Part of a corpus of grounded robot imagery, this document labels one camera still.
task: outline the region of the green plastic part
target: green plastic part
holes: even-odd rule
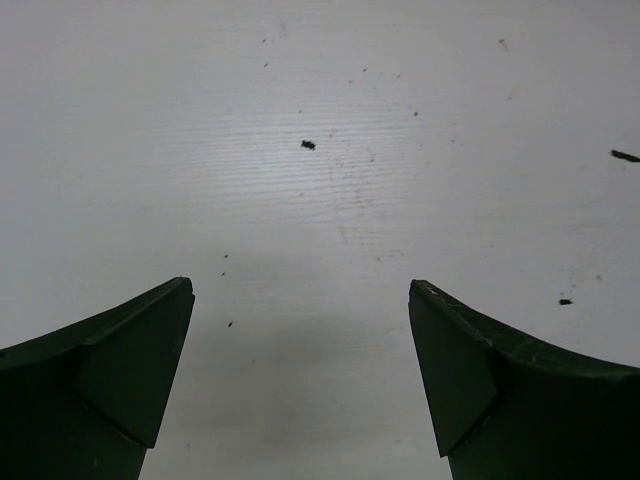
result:
[[[409,314],[455,480],[640,478],[640,369],[543,342],[426,281]]]
[[[0,350],[0,478],[137,479],[158,437],[192,291],[174,278]]]

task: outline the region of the crumb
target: crumb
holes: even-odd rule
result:
[[[617,150],[611,150],[611,156],[619,158],[621,160],[626,160],[627,162],[631,163],[640,163],[640,157],[629,155],[628,153],[619,152]]]

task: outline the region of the debris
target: debris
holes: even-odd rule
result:
[[[622,160],[626,160],[627,162],[631,162],[631,163],[640,163],[640,157],[634,157],[633,155],[619,152],[617,150],[611,150],[611,156],[615,158],[620,158]]]

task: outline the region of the white table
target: white table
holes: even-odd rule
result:
[[[412,278],[640,365],[640,165],[609,156],[640,153],[639,19],[633,0],[2,2],[2,346],[189,276],[142,479],[450,478]]]

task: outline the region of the curved edge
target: curved edge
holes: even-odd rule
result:
[[[89,318],[26,342],[0,350],[0,372],[41,362],[65,354],[81,345],[92,344],[121,328],[138,313],[173,290],[189,284],[187,277],[175,277],[137,297]]]
[[[558,376],[609,378],[620,381],[640,376],[640,368],[582,355],[545,342],[463,304],[426,280],[413,280],[416,291],[433,308],[447,315],[458,328],[483,338],[501,355],[535,370]]]

